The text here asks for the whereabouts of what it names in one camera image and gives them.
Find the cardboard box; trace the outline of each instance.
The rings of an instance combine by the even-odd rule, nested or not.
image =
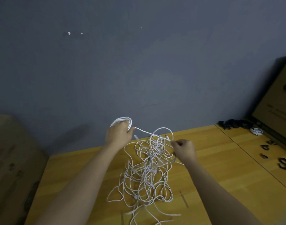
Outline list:
[[[0,225],[23,224],[47,160],[12,116],[0,115]]]
[[[286,65],[252,116],[286,139]]]

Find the coiled white cable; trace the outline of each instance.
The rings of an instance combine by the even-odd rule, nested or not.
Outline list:
[[[259,128],[251,128],[250,131],[257,136],[261,136],[263,134],[263,130]]]
[[[129,117],[120,117],[117,118],[112,124],[116,122],[128,120],[130,130],[132,126],[132,120]],[[130,160],[126,164],[126,171],[120,174],[119,184],[116,186],[108,195],[107,202],[112,201],[124,201],[126,206],[133,208],[132,211],[128,212],[128,215],[133,215],[130,220],[130,225],[134,222],[136,225],[135,217],[138,214],[136,212],[139,208],[144,207],[144,209],[157,221],[156,224],[161,224],[163,222],[170,222],[172,220],[162,220],[159,221],[151,212],[147,210],[147,206],[154,204],[156,209],[167,216],[180,216],[180,214],[166,214],[161,212],[156,204],[156,200],[171,202],[173,200],[173,194],[171,188],[167,184],[168,181],[168,171],[171,170],[172,164],[175,162],[175,156],[171,155],[165,147],[171,147],[166,143],[166,140],[170,142],[170,139],[164,138],[160,135],[155,134],[159,129],[167,129],[171,132],[170,129],[162,127],[155,130],[153,133],[143,131],[139,128],[136,128],[142,132],[150,134],[149,140],[138,140],[138,142],[131,142],[129,144],[135,144],[135,150],[138,157],[142,160],[141,163],[134,165],[133,159],[128,152]],[[137,188],[134,189],[134,184],[138,183]],[[111,193],[118,189],[118,192],[121,194],[122,198],[119,200],[108,200]],[[132,196],[136,202],[133,205],[128,205],[125,200],[125,194]]]

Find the wall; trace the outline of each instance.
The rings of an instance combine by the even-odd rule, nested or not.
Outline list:
[[[284,55],[286,0],[0,0],[0,113],[50,154],[123,116],[211,125],[243,117]]]

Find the hand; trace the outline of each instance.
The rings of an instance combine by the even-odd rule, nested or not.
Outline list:
[[[127,132],[129,121],[117,122],[111,126],[106,133],[105,145],[119,151],[132,139],[134,127]]]
[[[194,150],[194,144],[190,140],[180,139],[177,141],[171,141],[176,157],[186,166],[197,160]]]

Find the forearm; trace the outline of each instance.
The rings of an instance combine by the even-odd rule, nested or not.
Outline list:
[[[190,163],[186,168],[213,225],[261,224],[243,204],[219,185],[197,161]]]
[[[116,150],[104,146],[58,194],[37,225],[86,224],[115,152]]]

